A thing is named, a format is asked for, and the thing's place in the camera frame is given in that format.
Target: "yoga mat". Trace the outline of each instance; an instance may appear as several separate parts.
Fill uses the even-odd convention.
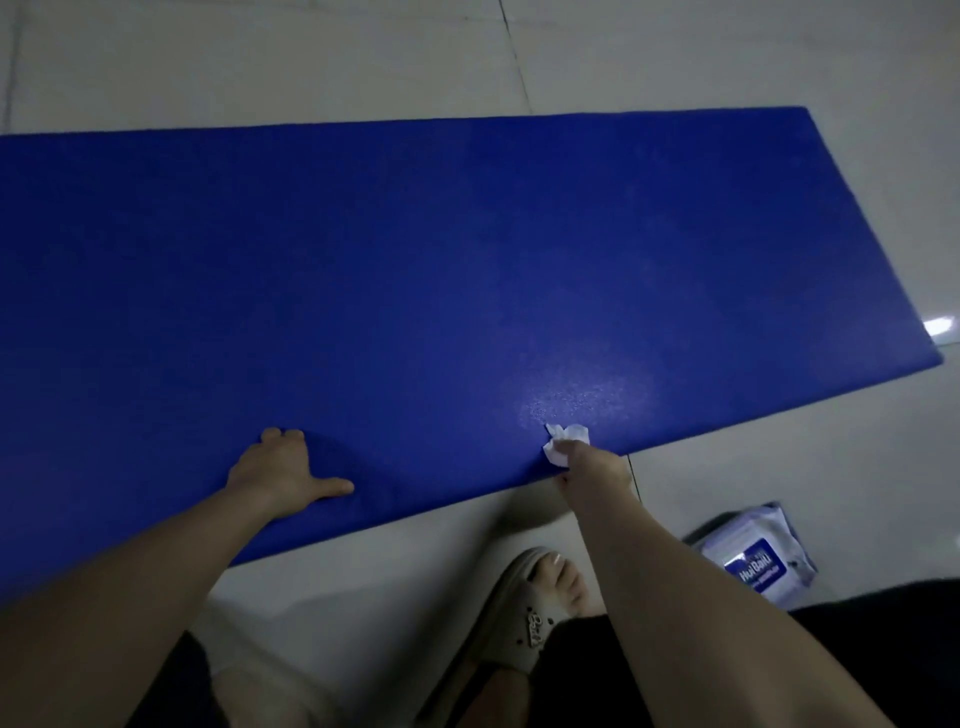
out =
[[[804,109],[5,136],[0,212],[6,589],[268,425],[356,493],[239,561],[941,361]]]

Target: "left hand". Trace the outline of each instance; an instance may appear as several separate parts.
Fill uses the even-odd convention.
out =
[[[267,427],[230,468],[228,488],[246,488],[265,497],[272,518],[291,516],[314,500],[353,493],[353,483],[340,477],[310,474],[303,432]]]

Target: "hand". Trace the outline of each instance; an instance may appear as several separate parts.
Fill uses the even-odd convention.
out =
[[[272,518],[291,516],[314,500],[353,493],[353,483],[340,477],[310,474],[303,432],[267,427],[230,468],[228,488],[246,488],[265,497]]]
[[[579,440],[556,440],[553,447],[566,455],[569,470],[557,476],[557,483],[565,497],[573,490],[613,483],[630,489],[634,479],[627,464],[619,455],[595,448]]]

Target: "right hand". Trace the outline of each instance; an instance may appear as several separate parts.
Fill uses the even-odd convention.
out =
[[[553,447],[566,455],[569,462],[570,469],[557,476],[557,483],[565,497],[572,491],[596,487],[601,483],[627,489],[633,487],[634,479],[619,455],[579,440],[556,440]]]

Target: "tiled floor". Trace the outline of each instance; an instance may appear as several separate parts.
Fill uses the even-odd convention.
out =
[[[0,0],[8,133],[807,105],[924,316],[960,312],[958,78],[952,0]],[[822,597],[957,574],[946,354],[635,455],[640,492],[677,533],[781,499]],[[354,715],[402,723],[514,553],[587,563],[569,516],[483,548],[510,498],[247,565],[215,594]]]

